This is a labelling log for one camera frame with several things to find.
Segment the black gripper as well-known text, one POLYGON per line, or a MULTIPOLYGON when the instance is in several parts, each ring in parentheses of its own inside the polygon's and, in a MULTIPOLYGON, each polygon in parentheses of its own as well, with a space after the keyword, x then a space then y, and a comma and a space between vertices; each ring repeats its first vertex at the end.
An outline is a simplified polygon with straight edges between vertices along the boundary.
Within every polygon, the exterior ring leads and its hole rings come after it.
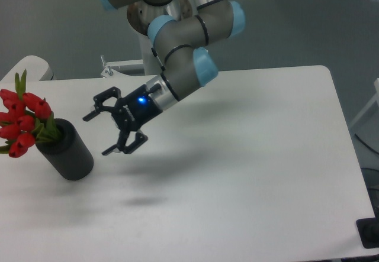
POLYGON ((95 95, 93 100, 94 110, 82 119, 88 122, 101 112, 109 112, 120 130, 117 142, 105 149, 101 153, 103 156, 111 153, 132 154, 135 152, 148 140, 147 135, 140 130, 142 125, 162 113, 150 96, 147 85, 141 85, 125 97, 121 96, 119 88, 113 86, 95 95), (104 105, 104 102, 110 98, 116 99, 115 105, 104 105), (134 140, 127 144, 130 134, 134 134, 134 140))

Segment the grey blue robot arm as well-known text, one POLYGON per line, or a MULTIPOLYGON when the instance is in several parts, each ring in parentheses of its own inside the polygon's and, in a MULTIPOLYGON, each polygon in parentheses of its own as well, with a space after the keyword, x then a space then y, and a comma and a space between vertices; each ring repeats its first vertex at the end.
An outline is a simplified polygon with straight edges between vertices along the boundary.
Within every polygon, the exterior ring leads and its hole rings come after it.
POLYGON ((90 121, 109 112, 120 133, 105 154, 131 154, 147 141, 141 127, 204 87, 218 75, 207 52, 209 44, 241 33, 245 13, 235 1, 194 0, 197 13, 187 16, 176 0, 101 0, 105 9, 139 4, 139 20, 157 58, 160 73, 146 84, 122 96, 109 88, 94 97, 94 110, 84 117, 90 121))

